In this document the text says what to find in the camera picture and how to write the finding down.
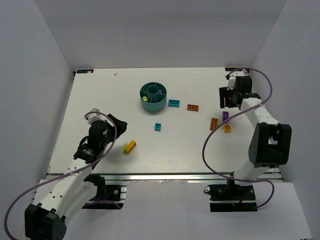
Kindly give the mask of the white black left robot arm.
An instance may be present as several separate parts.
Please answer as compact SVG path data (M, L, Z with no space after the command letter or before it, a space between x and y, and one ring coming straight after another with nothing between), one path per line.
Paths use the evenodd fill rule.
M87 202L99 194L105 179L92 174L98 162L127 130L127 122L96 109L85 115L88 134L79 142L67 171L51 191L24 212L24 233L31 240L62 240L67 225Z

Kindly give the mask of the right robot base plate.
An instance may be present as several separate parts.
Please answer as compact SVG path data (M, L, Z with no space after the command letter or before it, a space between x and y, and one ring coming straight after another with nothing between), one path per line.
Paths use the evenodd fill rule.
M257 202L252 185L207 185L203 192L209 195L212 213L257 212Z

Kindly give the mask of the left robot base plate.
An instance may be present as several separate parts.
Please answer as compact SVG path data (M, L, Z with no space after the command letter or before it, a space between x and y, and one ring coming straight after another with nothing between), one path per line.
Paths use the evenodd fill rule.
M95 197L90 199L82 208L90 210L120 210L127 194L126 185L107 184L98 187Z

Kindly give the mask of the purple long lego brick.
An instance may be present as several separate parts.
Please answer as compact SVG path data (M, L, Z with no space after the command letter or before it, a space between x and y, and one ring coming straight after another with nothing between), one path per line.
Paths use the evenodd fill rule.
M228 111L223 111L222 112L222 121L226 124L229 122L229 112Z

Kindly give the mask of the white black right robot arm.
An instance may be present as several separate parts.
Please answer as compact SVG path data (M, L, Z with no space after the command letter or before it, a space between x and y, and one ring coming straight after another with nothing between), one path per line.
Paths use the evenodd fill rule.
M266 171L285 165L289 159L292 128L276 120L266 109L260 95L252 92L250 76L235 76L219 88L220 107L243 112L254 128L248 147L248 160L232 174L226 190L236 197Z

